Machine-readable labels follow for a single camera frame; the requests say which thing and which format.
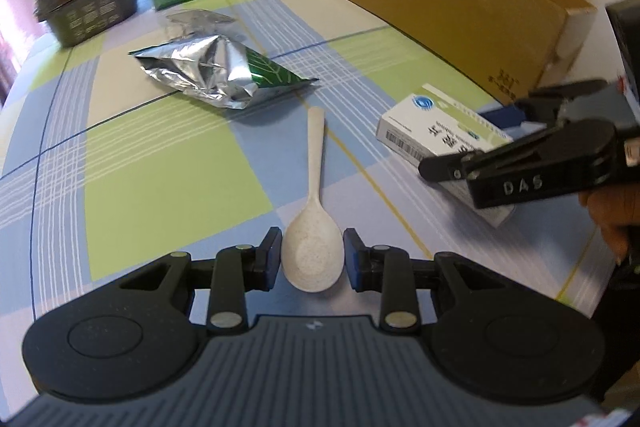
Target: checkered tablecloth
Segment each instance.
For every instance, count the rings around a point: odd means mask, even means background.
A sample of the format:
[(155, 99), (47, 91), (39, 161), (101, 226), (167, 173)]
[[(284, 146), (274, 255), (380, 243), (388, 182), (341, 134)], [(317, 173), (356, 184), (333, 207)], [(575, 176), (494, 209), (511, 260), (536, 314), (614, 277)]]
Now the checkered tablecloth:
[[(377, 142), (380, 115), (425, 82), (474, 109), (493, 103), (454, 68), (346, 0), (183, 7), (237, 18), (247, 45), (321, 87), (227, 112), (172, 93), (127, 55), (166, 37), (145, 6), (71, 50), (36, 44), (0, 112), (0, 417), (34, 395), (20, 342), (36, 317), (169, 251), (211, 257), (287, 226), (305, 201), (309, 105), (326, 110), (322, 199), (342, 229), (417, 258), (455, 251), (593, 312), (612, 260), (574, 196), (523, 205), (494, 230)], [(248, 305), (377, 316), (379, 295), (355, 294), (345, 275), (306, 295), (280, 272)], [(193, 318), (205, 309), (198, 296)]]

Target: white spoon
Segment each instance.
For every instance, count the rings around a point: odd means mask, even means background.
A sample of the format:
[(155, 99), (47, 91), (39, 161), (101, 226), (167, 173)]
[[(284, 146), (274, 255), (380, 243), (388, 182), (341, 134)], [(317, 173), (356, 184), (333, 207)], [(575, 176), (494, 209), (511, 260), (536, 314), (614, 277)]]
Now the white spoon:
[(324, 291), (338, 280), (344, 266), (342, 233), (320, 203), (320, 172), (324, 141), (324, 109), (308, 112), (309, 196), (282, 240), (282, 269), (299, 290)]

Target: brown cardboard box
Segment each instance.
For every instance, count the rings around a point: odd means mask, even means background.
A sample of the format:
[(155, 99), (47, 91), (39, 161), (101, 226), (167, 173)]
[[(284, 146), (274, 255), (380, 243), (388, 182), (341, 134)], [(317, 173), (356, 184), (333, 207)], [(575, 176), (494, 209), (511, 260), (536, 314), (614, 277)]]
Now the brown cardboard box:
[(561, 82), (596, 15), (585, 0), (350, 1), (421, 42), (503, 103)]

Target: logo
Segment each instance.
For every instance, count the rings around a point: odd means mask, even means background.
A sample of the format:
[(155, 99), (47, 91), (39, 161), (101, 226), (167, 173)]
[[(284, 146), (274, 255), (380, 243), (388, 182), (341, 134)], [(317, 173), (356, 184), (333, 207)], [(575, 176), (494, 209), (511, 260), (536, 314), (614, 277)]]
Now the logo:
[(307, 330), (316, 331), (324, 326), (320, 321), (308, 322), (305, 324)]
[(414, 103), (420, 109), (424, 109), (425, 111), (433, 108), (433, 100), (431, 100), (428, 96), (414, 96)]
[(533, 190), (540, 190), (542, 188), (542, 176), (533, 176), (532, 180), (521, 179), (520, 185), (516, 182), (504, 182), (502, 188), (504, 189), (505, 196), (511, 196), (514, 192), (518, 194), (522, 194), (523, 192), (529, 192), (530, 188), (533, 187)]

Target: finger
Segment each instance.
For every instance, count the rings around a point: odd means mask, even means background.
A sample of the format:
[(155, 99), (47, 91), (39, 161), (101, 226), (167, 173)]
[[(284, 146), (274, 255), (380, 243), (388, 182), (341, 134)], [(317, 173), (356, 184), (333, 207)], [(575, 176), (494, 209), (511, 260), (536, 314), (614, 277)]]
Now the finger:
[(618, 264), (626, 259), (626, 252), (629, 250), (629, 236), (626, 229), (603, 227), (602, 238), (609, 245)]
[(589, 196), (587, 207), (598, 225), (640, 225), (640, 184), (599, 188)]
[(580, 201), (581, 206), (587, 206), (587, 201), (589, 200), (589, 196), (591, 196), (590, 190), (585, 190), (584, 192), (580, 192), (578, 194), (578, 201)]

